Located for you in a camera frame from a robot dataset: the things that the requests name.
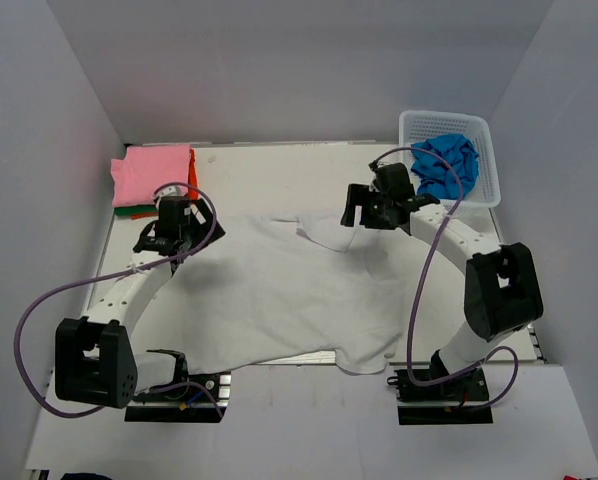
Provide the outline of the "folded green t shirt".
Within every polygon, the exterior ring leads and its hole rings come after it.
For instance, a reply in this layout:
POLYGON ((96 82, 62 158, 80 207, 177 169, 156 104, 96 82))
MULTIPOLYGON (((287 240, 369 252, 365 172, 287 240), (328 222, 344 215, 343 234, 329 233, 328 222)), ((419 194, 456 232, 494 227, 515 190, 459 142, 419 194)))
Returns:
POLYGON ((158 215, 157 208, 154 204, 115 207, 114 213, 118 217, 130 219, 155 217, 158 215))

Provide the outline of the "white plastic basket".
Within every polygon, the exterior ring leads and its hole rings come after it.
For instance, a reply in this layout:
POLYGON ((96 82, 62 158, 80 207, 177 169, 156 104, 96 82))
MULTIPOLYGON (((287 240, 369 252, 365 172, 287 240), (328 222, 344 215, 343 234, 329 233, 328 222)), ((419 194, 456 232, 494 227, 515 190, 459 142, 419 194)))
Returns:
MULTIPOLYGON (((480 209, 490 209, 499 205, 500 186, 496 168, 494 149, 487 122, 478 117, 459 113, 407 110, 399 117, 399 146, 402 148, 401 161, 409 170, 415 192, 419 179, 411 172, 414 157, 411 145, 416 142, 445 134, 461 134, 468 138, 479 153, 479 176, 473 190, 465 197, 459 197, 456 217, 469 216, 480 209)), ((457 200, 439 199, 446 209, 451 209, 457 200)))

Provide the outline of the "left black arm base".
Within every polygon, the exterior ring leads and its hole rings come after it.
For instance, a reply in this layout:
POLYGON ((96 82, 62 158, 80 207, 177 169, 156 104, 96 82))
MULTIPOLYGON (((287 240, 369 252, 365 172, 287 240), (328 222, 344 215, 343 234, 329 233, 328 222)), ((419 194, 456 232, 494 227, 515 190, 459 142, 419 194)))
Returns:
POLYGON ((169 392, 141 393, 134 397, 125 409, 127 423, 161 424, 217 424, 220 415, 210 400, 213 398, 221 413, 227 410, 232 375, 228 371, 214 374, 189 376, 189 382, 202 385, 187 385, 169 392))

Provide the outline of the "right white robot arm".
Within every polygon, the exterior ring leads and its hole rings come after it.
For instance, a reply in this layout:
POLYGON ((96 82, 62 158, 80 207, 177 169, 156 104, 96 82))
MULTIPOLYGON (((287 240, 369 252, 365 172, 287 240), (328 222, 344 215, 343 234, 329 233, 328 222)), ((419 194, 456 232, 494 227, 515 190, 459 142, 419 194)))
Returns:
POLYGON ((411 365, 409 381, 451 399, 467 385, 467 375, 495 354, 504 340, 539 319, 543 300, 530 249, 522 243, 500 244, 454 218, 435 196, 415 192, 406 167, 377 167, 371 184, 351 184, 341 223, 374 230, 401 230, 429 246, 410 316, 415 318, 435 254, 450 261, 464 277, 464 322, 431 357, 429 377, 418 379, 411 365))

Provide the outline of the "folded pink t shirt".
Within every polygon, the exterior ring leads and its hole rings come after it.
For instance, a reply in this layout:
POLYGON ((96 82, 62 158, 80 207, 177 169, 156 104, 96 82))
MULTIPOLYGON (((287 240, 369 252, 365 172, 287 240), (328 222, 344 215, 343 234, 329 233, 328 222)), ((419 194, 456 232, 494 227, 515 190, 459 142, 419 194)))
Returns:
POLYGON ((187 144, 131 146, 123 159, 112 159, 113 208, 148 205, 164 184, 187 182, 191 155, 187 144))

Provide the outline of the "white t shirt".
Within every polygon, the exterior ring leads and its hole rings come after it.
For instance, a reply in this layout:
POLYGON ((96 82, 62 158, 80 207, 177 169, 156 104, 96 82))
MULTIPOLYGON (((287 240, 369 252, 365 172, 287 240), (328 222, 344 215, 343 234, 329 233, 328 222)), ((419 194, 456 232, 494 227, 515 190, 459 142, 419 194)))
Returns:
POLYGON ((395 356, 405 323, 406 238, 331 213, 239 216, 175 276, 192 373, 320 351, 352 374, 395 356))

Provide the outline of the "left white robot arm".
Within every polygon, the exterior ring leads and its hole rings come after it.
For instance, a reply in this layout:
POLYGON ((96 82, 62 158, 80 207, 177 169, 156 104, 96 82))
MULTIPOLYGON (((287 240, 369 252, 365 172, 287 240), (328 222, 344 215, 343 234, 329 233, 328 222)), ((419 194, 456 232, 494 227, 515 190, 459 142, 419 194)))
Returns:
POLYGON ((184 261, 224 234, 213 204, 206 200, 159 200, 158 217, 140 232, 127 272, 80 318, 66 318, 57 327, 56 396, 117 409, 144 393, 184 396, 191 378, 185 355, 168 349, 136 353, 131 336, 150 302, 184 261))

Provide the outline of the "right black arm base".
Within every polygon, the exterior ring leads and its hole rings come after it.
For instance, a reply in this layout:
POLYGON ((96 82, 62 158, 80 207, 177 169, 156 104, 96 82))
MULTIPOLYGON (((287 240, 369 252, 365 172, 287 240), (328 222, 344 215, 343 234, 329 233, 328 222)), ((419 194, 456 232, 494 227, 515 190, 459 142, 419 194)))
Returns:
POLYGON ((481 370, 432 387, 411 382, 406 369, 395 370, 386 380, 394 389, 400 426, 487 425, 493 423, 485 375, 481 370))

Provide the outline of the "blue t shirt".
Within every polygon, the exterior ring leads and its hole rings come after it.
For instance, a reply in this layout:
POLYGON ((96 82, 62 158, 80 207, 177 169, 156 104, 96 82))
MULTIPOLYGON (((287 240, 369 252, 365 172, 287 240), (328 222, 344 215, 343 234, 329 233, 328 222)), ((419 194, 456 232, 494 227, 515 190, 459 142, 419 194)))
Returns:
POLYGON ((479 176, 479 153, 461 134, 445 134, 411 145, 411 172, 419 179, 417 193, 438 199, 465 198, 479 176))

